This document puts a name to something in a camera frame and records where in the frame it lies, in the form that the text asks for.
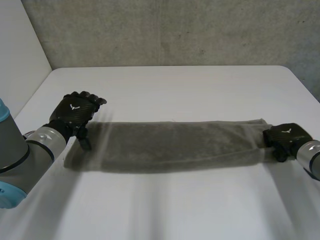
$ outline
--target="towel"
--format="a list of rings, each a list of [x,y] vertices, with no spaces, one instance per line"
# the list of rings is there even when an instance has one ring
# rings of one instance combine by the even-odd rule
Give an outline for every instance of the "towel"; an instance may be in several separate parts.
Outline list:
[[[206,122],[90,122],[91,151],[76,140],[63,165],[74,171],[170,173],[276,162],[263,119]]]

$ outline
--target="table surface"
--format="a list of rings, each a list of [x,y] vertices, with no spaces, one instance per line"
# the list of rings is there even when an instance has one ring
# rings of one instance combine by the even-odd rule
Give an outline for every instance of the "table surface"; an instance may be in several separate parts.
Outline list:
[[[320,104],[282,66],[92,67],[54,70],[17,116],[23,133],[65,94],[108,100],[95,121],[298,123],[320,139]],[[76,173],[66,152],[15,209],[14,240],[308,240],[320,235],[320,183],[294,162],[169,174]]]

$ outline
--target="gray towel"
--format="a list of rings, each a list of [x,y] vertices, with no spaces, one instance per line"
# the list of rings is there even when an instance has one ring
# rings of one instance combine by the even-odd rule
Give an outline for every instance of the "gray towel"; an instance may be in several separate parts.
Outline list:
[[[168,173],[275,162],[263,119],[208,122],[91,122],[92,151],[75,141],[64,167],[75,171]]]

